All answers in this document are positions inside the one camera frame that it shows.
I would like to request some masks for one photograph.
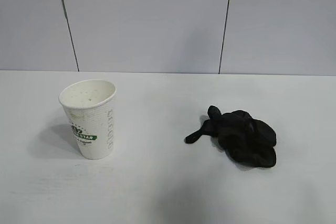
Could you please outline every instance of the white wall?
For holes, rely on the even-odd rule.
[[[218,73],[227,0],[65,0],[81,71]]]
[[[61,0],[0,0],[0,69],[77,70]]]
[[[336,0],[230,0],[221,73],[336,75]]]

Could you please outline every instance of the cup rim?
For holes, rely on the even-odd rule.
[[[63,93],[65,91],[67,91],[69,88],[71,88],[72,86],[74,85],[77,85],[77,84],[80,84],[82,82],[87,82],[87,81],[104,81],[104,82],[108,82],[109,84],[111,84],[113,87],[114,87],[114,92],[112,93],[112,95],[110,95],[109,97],[107,97],[105,100],[99,102],[99,103],[96,103],[95,105],[91,105],[91,106],[67,106],[65,105],[64,103],[61,102],[61,96],[63,95]],[[90,79],[90,80],[84,80],[84,81],[78,81],[78,82],[75,82],[69,86],[67,86],[66,88],[64,88],[62,90],[62,92],[59,94],[58,96],[58,101],[59,103],[65,107],[65,108],[68,108],[68,109],[75,109],[75,110],[87,110],[87,109],[93,109],[93,108],[96,108],[96,107],[99,107],[105,103],[107,103],[108,101],[110,101],[116,94],[117,92],[117,87],[116,85],[114,85],[114,83],[110,82],[110,81],[107,81],[107,80],[102,80],[102,79]]]

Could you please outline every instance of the green label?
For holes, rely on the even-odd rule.
[[[84,135],[84,134],[80,134],[77,132],[74,132],[75,136],[80,137],[82,139],[87,139],[87,140],[96,140],[97,136],[90,136],[90,135]]]

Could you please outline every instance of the white tabletop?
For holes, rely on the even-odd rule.
[[[59,92],[117,85],[115,145],[90,161]],[[336,77],[0,71],[0,223],[336,223]],[[209,105],[278,136],[277,165],[233,163],[203,136]]]

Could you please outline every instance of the white paper cup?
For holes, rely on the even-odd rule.
[[[86,80],[68,86],[59,95],[79,149],[88,159],[100,159],[112,151],[116,91],[109,81]]]

